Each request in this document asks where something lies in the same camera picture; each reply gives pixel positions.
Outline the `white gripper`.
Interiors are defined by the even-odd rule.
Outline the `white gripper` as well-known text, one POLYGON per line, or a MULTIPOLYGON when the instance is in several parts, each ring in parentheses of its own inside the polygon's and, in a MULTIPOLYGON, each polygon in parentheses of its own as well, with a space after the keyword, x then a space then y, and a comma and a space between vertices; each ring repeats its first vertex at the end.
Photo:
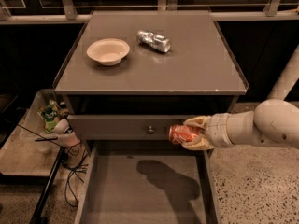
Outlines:
POLYGON ((229 113, 220 113, 213 116, 197 116, 186 119, 185 126, 197 127, 205 130, 205 135, 200 134, 190 142, 184 142, 182 146, 188 150, 210 150, 215 147, 231 147, 231 142, 227 132, 227 120, 229 113))

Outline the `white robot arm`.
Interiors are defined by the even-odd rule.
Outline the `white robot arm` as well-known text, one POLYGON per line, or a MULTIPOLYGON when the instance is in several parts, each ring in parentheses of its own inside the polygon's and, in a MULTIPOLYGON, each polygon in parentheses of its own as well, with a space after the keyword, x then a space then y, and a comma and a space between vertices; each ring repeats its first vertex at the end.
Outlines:
POLYGON ((267 147, 289 145, 299 148, 299 108, 285 98, 299 79, 299 45, 281 72, 267 99, 254 111, 187 119, 187 126, 204 130, 191 142, 183 142, 188 150, 227 148, 233 145, 267 147))

